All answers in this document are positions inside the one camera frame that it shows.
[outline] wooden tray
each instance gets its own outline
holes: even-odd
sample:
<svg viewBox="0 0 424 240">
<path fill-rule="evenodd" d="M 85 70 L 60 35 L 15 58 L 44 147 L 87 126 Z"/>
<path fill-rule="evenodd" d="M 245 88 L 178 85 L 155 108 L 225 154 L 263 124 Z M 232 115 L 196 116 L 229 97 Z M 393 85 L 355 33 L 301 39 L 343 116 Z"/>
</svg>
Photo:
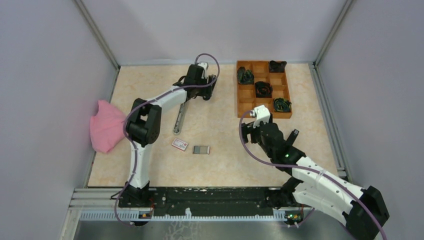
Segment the wooden tray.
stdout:
<svg viewBox="0 0 424 240">
<path fill-rule="evenodd" d="M 273 73 L 268 68 L 269 61 L 237 61 L 236 65 L 236 85 L 237 85 L 237 116 L 240 118 L 244 112 L 252 110 L 254 107 L 265 105 L 272 117 L 275 119 L 289 119 L 292 117 L 293 109 L 290 112 L 275 112 L 274 99 L 283 98 L 290 102 L 289 86 L 287 85 L 286 73 Z M 237 70 L 245 67 L 251 70 L 254 76 L 254 82 L 266 82 L 272 86 L 271 98 L 258 98 L 255 94 L 255 85 L 239 84 L 237 81 Z"/>
</svg>

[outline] gray wall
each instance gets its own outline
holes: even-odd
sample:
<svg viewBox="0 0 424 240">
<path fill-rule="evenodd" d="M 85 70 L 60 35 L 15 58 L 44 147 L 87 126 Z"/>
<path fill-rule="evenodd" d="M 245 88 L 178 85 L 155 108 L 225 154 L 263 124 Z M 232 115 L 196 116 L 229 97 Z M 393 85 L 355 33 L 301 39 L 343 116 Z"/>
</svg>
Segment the gray wall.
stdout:
<svg viewBox="0 0 424 240">
<path fill-rule="evenodd" d="M 312 61 L 345 0 L 84 0 L 121 65 Z"/>
<path fill-rule="evenodd" d="M 353 179 L 382 192 L 390 239 L 424 236 L 423 10 L 358 0 L 319 67 Z"/>
<path fill-rule="evenodd" d="M 0 1 L 0 238 L 53 240 L 115 70 L 72 1 Z"/>
</svg>

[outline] marbled surface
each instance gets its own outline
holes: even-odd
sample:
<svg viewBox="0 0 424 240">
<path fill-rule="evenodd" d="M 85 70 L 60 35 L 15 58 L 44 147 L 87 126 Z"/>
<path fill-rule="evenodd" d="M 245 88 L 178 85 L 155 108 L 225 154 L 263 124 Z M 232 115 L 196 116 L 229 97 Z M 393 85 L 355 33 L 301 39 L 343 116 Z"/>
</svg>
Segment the marbled surface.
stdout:
<svg viewBox="0 0 424 240">
<path fill-rule="evenodd" d="M 162 114 L 160 136 L 150 157 L 150 186 L 253 187 L 281 186 L 289 175 L 251 158 L 239 139 L 236 110 L 235 64 L 221 66 L 221 73 L 209 101 L 201 97 L 189 102 L 182 132 L 177 137 L 189 144 L 186 151 L 171 146 L 179 105 Z M 122 67 L 111 103 L 128 114 L 136 98 L 155 97 L 167 90 L 187 65 Z M 210 65 L 208 74 L 216 73 Z M 300 131 L 294 146 L 315 162 L 337 174 L 324 120 L 307 64 L 288 64 L 286 75 L 293 115 L 274 122 L 288 137 Z M 210 146 L 210 154 L 192 154 L 193 146 Z M 248 143 L 252 152 L 267 160 L 257 144 Z M 88 185 L 123 186 L 130 171 L 130 143 L 124 139 L 109 153 L 97 153 Z"/>
</svg>

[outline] purple hose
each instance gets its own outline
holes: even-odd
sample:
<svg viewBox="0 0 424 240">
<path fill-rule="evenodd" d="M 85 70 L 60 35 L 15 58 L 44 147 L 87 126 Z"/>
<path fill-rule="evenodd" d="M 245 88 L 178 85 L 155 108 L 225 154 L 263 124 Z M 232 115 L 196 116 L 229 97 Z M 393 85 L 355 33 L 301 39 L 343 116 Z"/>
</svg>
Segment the purple hose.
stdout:
<svg viewBox="0 0 424 240">
<path fill-rule="evenodd" d="M 273 166 L 273 167 L 279 167 L 279 168 L 293 168 L 293 169 L 302 169 L 302 170 L 307 170 L 316 174 L 320 174 L 320 171 L 315 170 L 313 168 L 309 168 L 309 167 L 305 167 L 305 166 L 298 166 L 298 165 L 288 165 L 288 164 L 274 164 L 271 162 L 266 162 L 264 160 L 259 159 L 258 157 L 256 157 L 246 146 L 245 141 L 243 140 L 243 135 L 242 135 L 242 123 L 243 123 L 243 119 L 246 117 L 247 114 L 253 113 L 252 111 L 246 111 L 243 113 L 243 115 L 240 118 L 240 122 L 238 124 L 238 135 L 240 137 L 240 141 L 241 144 L 243 145 L 243 148 L 246 150 L 246 152 L 256 161 L 262 163 L 262 164 L 266 164 L 268 166 Z M 350 197 L 353 198 L 353 200 L 355 200 L 364 210 L 365 212 L 369 215 L 369 217 L 371 218 L 371 220 L 374 222 L 374 224 L 377 226 L 378 230 L 381 233 L 381 236 L 383 238 L 383 240 L 387 240 L 387 236 L 386 233 L 384 232 L 382 226 L 380 225 L 379 221 L 376 219 L 376 217 L 371 213 L 371 211 L 368 209 L 367 206 L 365 206 L 365 204 L 359 200 L 359 198 L 357 198 L 351 191 L 349 191 L 346 187 L 344 187 L 341 183 L 339 183 L 338 181 L 336 181 L 334 178 L 332 178 L 331 176 L 327 175 L 327 174 L 323 174 L 323 176 L 325 178 L 327 178 L 328 180 L 330 180 L 331 182 L 333 182 L 334 184 L 336 184 L 339 188 L 341 188 L 344 192 L 346 192 Z"/>
<path fill-rule="evenodd" d="M 134 178 L 134 175 L 136 174 L 136 169 L 137 169 L 137 147 L 136 147 L 136 144 L 130 139 L 130 137 L 128 136 L 128 134 L 127 134 L 127 131 L 126 131 L 126 126 L 127 126 L 127 121 L 128 121 L 128 119 L 130 118 L 130 116 L 135 112 L 135 111 L 137 111 L 139 108 L 142 108 L 143 106 L 145 106 L 145 105 L 147 105 L 147 104 L 151 104 L 151 103 L 153 103 L 153 102 L 156 102 L 157 100 L 159 100 L 159 99 L 161 99 L 161 98 L 163 98 L 163 97 L 165 97 L 166 95 L 168 95 L 168 94 L 170 94 L 170 93 L 173 93 L 173 92 L 175 92 L 175 91 L 177 91 L 177 90 L 180 90 L 180 89 L 186 89 L 186 88 L 207 88 L 207 87 L 209 87 L 209 86 L 211 86 L 212 84 L 214 84 L 216 81 L 217 81 L 217 79 L 218 79 L 218 77 L 220 76 L 220 64 L 218 63 L 218 60 L 214 57 L 214 56 L 212 56 L 211 54 L 209 54 L 209 53 L 201 53 L 201 54 L 199 54 L 199 55 L 197 55 L 197 57 L 196 57 L 196 59 L 194 60 L 194 64 L 197 64 L 198 63 L 198 60 L 199 60 L 199 58 L 201 57 L 201 56 L 209 56 L 209 57 L 211 57 L 214 61 L 215 61 L 215 63 L 216 63 L 216 67 L 218 68 L 218 72 L 216 73 L 216 77 L 215 77 L 215 79 L 213 79 L 210 83 L 208 83 L 208 84 L 205 84 L 205 85 L 187 85 L 187 86 L 180 86 L 180 87 L 177 87 L 177 88 L 174 88 L 174 89 L 172 89 L 172 90 L 169 90 L 169 91 L 167 91 L 167 92 L 165 92 L 165 93 L 163 93 L 162 95 L 160 95 L 160 96 L 158 96 L 158 97 L 156 97 L 155 99 L 152 99 L 152 100 L 149 100 L 149 101 L 146 101 L 146 102 L 143 102 L 142 104 L 140 104 L 140 105 L 138 105 L 138 106 L 136 106 L 127 116 L 126 116 L 126 118 L 125 118 L 125 120 L 123 121 L 123 126 L 122 126 L 122 131 L 123 131 L 123 135 L 131 142 L 131 144 L 132 144 L 132 146 L 134 147 L 134 154 L 135 154 L 135 158 L 134 158 L 134 167 L 132 168 L 132 174 L 131 174 L 131 176 L 129 177 L 129 179 L 128 179 L 128 181 L 125 183 L 125 185 L 123 186 L 123 188 L 121 189 L 121 191 L 119 191 L 119 194 L 118 194 L 118 196 L 116 197 L 116 201 L 115 201 L 115 205 L 114 205 L 114 207 L 113 207 L 113 212 L 115 213 L 115 218 L 118 220 L 118 222 L 120 222 L 121 224 L 123 224 L 123 225 L 126 225 L 126 226 L 130 226 L 130 227 L 132 227 L 133 225 L 132 224 L 127 224 L 127 223 L 125 223 L 125 222 L 123 222 L 120 218 L 119 218 L 119 216 L 118 216 L 118 202 L 119 202 L 119 199 L 121 198 L 121 196 L 122 196 L 122 193 L 124 192 L 124 190 L 128 187 L 128 185 L 130 185 L 130 183 L 131 183 L 131 181 L 133 180 L 133 178 Z"/>
</svg>

